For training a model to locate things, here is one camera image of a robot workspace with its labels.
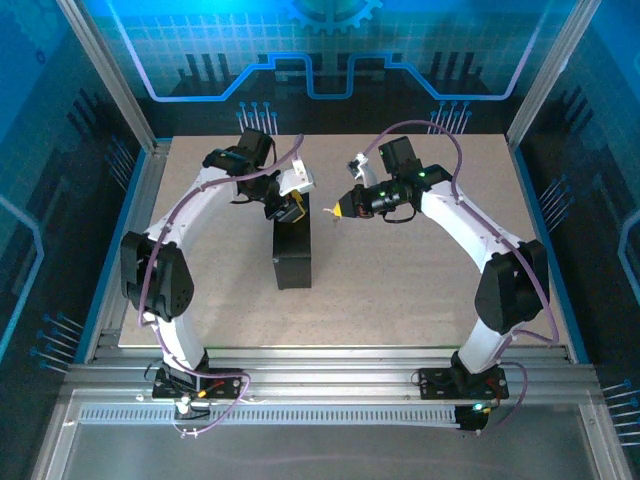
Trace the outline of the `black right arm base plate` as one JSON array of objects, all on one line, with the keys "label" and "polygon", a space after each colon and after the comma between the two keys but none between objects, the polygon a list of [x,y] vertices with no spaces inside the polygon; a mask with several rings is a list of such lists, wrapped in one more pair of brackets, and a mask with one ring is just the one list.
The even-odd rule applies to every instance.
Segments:
[{"label": "black right arm base plate", "polygon": [[510,396],[505,372],[497,366],[478,374],[459,366],[421,368],[417,374],[422,400],[503,400]]}]

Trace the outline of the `black connector box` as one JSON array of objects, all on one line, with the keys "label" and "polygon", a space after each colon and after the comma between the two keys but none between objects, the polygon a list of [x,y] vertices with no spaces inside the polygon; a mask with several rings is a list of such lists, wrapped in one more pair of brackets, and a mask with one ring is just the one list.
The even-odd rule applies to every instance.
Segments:
[{"label": "black connector box", "polygon": [[482,431],[488,423],[491,411],[492,408],[483,403],[459,405],[454,409],[455,422],[462,431]]}]

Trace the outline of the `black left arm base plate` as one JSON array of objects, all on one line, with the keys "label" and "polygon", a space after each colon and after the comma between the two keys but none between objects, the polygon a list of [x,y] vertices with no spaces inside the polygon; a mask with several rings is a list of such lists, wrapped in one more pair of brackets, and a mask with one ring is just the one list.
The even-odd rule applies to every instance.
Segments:
[{"label": "black left arm base plate", "polygon": [[229,399],[240,395],[243,380],[239,369],[214,369],[214,378],[194,376],[189,373],[159,368],[152,381],[154,400],[174,400],[188,397],[190,400]]}]

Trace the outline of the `aluminium frame side rail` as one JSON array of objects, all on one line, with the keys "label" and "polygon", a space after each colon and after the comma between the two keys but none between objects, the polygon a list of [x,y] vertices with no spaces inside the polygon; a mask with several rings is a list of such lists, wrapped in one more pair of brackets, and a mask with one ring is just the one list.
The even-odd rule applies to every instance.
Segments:
[{"label": "aluminium frame side rail", "polygon": [[121,239],[128,231],[144,231],[149,225],[171,142],[171,138],[161,138],[153,152],[142,150],[138,156],[76,350],[75,364],[91,362],[104,326],[112,320],[124,319],[128,300],[121,293]]}]

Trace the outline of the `starry night print tin box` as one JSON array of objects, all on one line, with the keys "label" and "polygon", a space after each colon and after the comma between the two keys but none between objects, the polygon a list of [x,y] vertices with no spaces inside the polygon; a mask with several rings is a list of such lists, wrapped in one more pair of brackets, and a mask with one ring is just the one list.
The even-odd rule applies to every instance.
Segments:
[{"label": "starry night print tin box", "polygon": [[280,290],[312,286],[311,218],[309,194],[302,199],[305,216],[295,223],[273,224],[272,263]]}]

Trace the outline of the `grey metal shelf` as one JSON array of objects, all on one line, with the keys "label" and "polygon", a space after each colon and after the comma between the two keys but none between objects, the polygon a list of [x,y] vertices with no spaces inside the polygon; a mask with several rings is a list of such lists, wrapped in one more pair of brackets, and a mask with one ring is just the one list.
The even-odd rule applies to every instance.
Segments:
[{"label": "grey metal shelf", "polygon": [[293,411],[245,405],[244,423],[182,438],[125,410],[84,397],[60,405],[27,480],[640,480],[594,401],[495,413],[481,433],[300,424]]}]

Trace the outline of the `aluminium frame post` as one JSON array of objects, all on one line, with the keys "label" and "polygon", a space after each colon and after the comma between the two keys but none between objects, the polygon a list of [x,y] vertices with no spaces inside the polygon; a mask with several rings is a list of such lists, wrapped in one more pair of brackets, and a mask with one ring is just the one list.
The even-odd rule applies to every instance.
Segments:
[{"label": "aluminium frame post", "polygon": [[576,0],[506,133],[510,150],[514,151],[524,139],[601,2]]},{"label": "aluminium frame post", "polygon": [[154,152],[156,137],[88,10],[80,0],[55,1],[140,146]]}]

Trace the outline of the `aluminium frame cross rail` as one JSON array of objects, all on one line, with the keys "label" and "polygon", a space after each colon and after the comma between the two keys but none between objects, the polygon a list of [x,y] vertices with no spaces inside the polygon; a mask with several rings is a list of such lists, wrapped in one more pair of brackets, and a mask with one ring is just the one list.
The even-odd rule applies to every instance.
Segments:
[{"label": "aluminium frame cross rail", "polygon": [[[263,403],[416,404],[416,370],[442,368],[453,352],[420,347],[213,348],[216,368],[239,368],[251,377],[247,392]],[[100,347],[91,362],[70,366],[69,388],[104,396],[147,393],[144,371],[157,349]],[[599,398],[596,371],[572,362],[564,347],[514,347],[502,366],[510,398],[526,393],[527,405],[582,404]]]}]

